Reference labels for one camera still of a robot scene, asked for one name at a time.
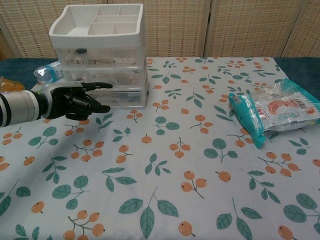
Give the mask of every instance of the barcode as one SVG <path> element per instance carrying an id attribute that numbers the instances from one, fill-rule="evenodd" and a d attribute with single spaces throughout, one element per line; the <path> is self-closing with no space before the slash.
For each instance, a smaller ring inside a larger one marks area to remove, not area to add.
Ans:
<path id="1" fill-rule="evenodd" d="M 300 99 L 292 99 L 296 104 L 298 104 L 300 109 L 307 109 L 308 107 Z"/>

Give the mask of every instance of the dark blue cloth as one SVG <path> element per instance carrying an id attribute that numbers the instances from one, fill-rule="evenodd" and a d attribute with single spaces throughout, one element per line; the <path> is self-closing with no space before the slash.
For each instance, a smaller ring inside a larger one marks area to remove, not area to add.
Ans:
<path id="1" fill-rule="evenodd" d="M 320 100 L 319 57 L 276 57 L 279 67 L 288 78 Z M 0 61 L 0 76 L 22 83 L 31 89 L 37 78 L 34 71 L 43 65 L 57 61 L 55 58 L 10 58 Z"/>

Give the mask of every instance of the floral tablecloth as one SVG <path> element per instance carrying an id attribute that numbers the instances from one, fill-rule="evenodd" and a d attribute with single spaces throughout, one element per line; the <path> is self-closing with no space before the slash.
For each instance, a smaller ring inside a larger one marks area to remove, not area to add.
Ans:
<path id="1" fill-rule="evenodd" d="M 229 107 L 272 58 L 149 58 L 144 109 L 0 129 L 3 240 L 320 238 L 318 126 L 257 149 Z"/>

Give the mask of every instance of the orange object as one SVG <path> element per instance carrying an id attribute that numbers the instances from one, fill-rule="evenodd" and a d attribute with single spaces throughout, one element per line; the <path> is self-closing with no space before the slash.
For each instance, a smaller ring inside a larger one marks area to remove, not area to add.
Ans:
<path id="1" fill-rule="evenodd" d="M 14 92 L 22 90 L 25 90 L 25 86 L 20 82 L 6 79 L 3 76 L 0 77 L 0 92 Z"/>

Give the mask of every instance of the teal package wrapper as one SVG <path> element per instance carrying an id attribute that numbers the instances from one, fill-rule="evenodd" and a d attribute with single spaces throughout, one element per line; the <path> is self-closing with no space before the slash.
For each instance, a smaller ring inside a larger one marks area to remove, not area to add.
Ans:
<path id="1" fill-rule="evenodd" d="M 241 125 L 261 148 L 269 131 L 286 131 L 320 123 L 320 101 L 288 78 L 251 94 L 230 93 Z"/>

